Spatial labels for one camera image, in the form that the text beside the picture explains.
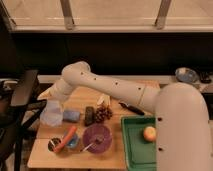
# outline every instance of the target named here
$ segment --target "orange carrot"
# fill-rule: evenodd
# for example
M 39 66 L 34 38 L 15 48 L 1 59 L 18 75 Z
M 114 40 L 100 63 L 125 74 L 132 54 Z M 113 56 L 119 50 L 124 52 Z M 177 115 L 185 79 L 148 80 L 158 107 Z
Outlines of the orange carrot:
M 70 128 L 69 128 L 69 131 L 67 133 L 67 135 L 61 140 L 61 143 L 58 144 L 54 149 L 53 151 L 55 153 L 58 153 L 59 151 L 61 151 L 61 149 L 72 139 L 72 137 L 75 135 L 75 132 L 77 130 L 77 127 L 72 125 Z

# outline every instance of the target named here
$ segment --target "green tray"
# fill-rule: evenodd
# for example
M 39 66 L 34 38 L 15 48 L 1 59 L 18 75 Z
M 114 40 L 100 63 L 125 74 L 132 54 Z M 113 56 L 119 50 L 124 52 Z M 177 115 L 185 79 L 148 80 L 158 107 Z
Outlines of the green tray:
M 121 119 L 125 158 L 129 171 L 156 171 L 156 144 L 147 142 L 141 132 L 155 127 L 154 117 L 134 116 Z

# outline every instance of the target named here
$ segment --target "toy food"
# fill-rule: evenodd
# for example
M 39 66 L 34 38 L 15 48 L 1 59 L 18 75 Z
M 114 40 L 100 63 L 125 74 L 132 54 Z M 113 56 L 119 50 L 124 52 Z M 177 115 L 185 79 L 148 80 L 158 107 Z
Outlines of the toy food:
M 146 141 L 153 142 L 156 140 L 156 129 L 153 126 L 147 126 L 143 130 L 143 137 Z

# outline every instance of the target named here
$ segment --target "black chair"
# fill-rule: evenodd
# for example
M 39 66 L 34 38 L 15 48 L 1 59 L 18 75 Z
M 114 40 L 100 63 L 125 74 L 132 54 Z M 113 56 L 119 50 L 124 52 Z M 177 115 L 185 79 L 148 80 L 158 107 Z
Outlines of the black chair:
M 5 113 L 0 114 L 0 170 L 4 170 L 4 162 L 13 151 L 14 170 L 20 170 L 23 139 L 30 135 L 28 128 L 46 106 L 45 100 L 36 100 L 39 93 L 37 73 L 37 70 L 28 70 L 21 76 L 13 90 L 0 91 L 1 97 L 9 100 Z M 28 110 L 35 112 L 23 123 L 24 115 Z

